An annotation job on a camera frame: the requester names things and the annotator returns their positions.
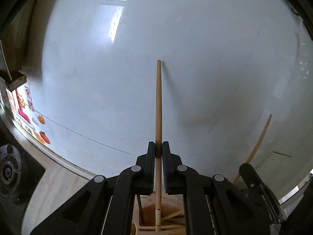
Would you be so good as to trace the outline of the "cream cylindrical utensil holder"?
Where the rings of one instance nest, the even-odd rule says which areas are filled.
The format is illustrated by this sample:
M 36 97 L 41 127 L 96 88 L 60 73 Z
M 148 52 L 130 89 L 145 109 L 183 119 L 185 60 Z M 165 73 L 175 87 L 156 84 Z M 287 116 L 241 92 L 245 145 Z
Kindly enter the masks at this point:
M 185 234 L 182 195 L 162 195 L 161 212 L 156 216 L 156 195 L 136 196 L 131 234 Z

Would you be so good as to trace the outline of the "range hood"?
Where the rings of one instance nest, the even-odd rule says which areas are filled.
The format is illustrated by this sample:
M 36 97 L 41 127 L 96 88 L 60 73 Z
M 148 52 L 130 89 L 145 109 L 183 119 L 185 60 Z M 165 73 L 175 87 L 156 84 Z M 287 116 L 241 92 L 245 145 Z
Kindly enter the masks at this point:
M 37 0 L 28 0 L 8 25 L 1 39 L 1 83 L 13 91 L 26 83 L 22 65 L 27 59 L 27 49 L 32 14 Z

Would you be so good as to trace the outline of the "colourful wall stickers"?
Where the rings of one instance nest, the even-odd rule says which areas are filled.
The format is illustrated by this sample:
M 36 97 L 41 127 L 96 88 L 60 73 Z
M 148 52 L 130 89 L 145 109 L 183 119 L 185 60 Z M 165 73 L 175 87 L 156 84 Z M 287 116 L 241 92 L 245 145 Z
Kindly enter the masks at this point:
M 24 84 L 6 92 L 14 120 L 41 144 L 50 145 L 50 139 L 43 131 L 45 118 L 35 110 L 30 88 Z

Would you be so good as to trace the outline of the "black gas stove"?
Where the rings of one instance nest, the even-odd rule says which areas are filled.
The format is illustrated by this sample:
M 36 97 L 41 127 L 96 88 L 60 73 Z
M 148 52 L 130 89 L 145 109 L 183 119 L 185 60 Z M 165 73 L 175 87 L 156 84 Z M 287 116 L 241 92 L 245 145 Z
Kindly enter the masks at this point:
M 21 230 L 27 206 L 44 173 L 44 167 L 14 136 L 1 130 L 1 207 L 18 230 Z

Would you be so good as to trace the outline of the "wooden chopstick green tip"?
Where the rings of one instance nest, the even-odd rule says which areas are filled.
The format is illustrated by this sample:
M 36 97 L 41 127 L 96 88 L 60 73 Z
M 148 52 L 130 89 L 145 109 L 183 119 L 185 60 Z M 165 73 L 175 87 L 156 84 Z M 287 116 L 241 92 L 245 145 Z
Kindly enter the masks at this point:
M 244 141 L 242 141 L 244 144 L 244 152 L 236 151 L 236 174 L 231 177 L 232 184 L 235 184 L 240 179 L 239 166 L 242 163 L 251 163 L 256 155 L 270 126 L 272 117 L 273 115 L 271 113 L 265 111 L 253 129 L 251 129 L 249 134 L 244 138 Z

